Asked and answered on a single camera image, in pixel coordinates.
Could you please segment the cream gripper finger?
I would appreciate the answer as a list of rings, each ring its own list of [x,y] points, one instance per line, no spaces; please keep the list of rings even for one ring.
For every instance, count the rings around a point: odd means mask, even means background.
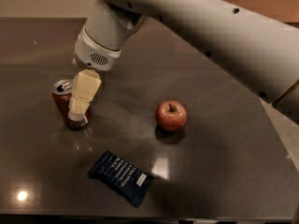
[[[71,120],[80,121],[84,118],[101,83],[99,74],[93,70],[85,69],[75,75],[68,106]]]

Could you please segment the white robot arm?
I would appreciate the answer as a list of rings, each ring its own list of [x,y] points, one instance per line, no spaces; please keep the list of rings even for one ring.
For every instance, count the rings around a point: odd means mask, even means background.
[[[96,0],[76,41],[76,62],[110,70],[149,18],[299,121],[299,29],[222,0]]]

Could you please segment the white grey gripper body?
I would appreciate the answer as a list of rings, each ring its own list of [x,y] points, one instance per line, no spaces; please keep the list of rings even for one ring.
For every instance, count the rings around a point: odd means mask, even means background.
[[[148,20],[144,15],[96,0],[91,14],[78,35],[74,59],[97,71],[112,69],[122,47]]]

